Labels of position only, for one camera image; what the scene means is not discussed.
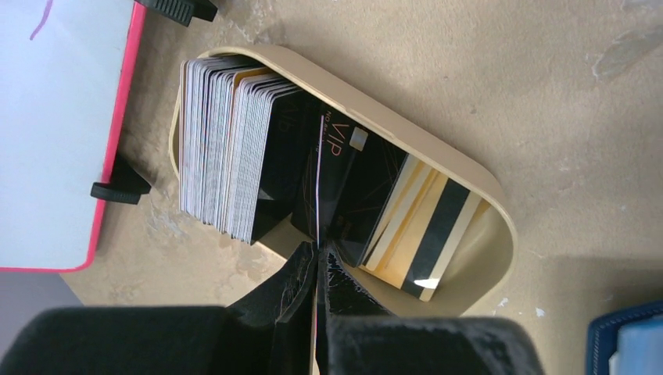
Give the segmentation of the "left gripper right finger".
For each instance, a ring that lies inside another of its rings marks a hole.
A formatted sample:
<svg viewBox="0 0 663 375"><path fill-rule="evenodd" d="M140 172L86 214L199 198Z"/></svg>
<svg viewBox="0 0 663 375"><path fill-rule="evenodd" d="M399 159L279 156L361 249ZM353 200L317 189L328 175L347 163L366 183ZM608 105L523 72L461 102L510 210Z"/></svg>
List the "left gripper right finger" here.
<svg viewBox="0 0 663 375"><path fill-rule="evenodd" d="M333 247L318 255L316 360L323 374L541 374L532 340L494 317L398 317Z"/></svg>

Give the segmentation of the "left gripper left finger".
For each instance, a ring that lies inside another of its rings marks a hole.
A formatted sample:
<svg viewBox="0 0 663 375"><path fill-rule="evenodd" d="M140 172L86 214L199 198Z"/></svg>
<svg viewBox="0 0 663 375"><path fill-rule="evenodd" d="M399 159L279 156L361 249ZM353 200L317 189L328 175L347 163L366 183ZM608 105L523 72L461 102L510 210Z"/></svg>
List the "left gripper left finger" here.
<svg viewBox="0 0 663 375"><path fill-rule="evenodd" d="M32 319L4 374L308 374L317 249L230 306L70 307Z"/></svg>

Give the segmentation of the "black VIP card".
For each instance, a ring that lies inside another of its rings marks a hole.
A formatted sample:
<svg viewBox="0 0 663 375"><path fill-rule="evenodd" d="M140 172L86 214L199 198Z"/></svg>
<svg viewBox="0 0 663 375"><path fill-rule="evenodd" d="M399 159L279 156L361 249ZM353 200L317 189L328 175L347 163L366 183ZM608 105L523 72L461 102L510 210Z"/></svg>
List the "black VIP card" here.
<svg viewBox="0 0 663 375"><path fill-rule="evenodd" d="M326 103L313 124L291 223L359 266L408 154Z"/></svg>

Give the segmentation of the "blue leather card holder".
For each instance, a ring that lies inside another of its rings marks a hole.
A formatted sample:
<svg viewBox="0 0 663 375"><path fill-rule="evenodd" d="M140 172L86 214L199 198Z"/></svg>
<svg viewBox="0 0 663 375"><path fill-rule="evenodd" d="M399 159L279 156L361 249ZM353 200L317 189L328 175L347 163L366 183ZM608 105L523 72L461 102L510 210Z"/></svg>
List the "blue leather card holder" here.
<svg viewBox="0 0 663 375"><path fill-rule="evenodd" d="M610 312L587 331L585 373L661 374L662 301Z"/></svg>

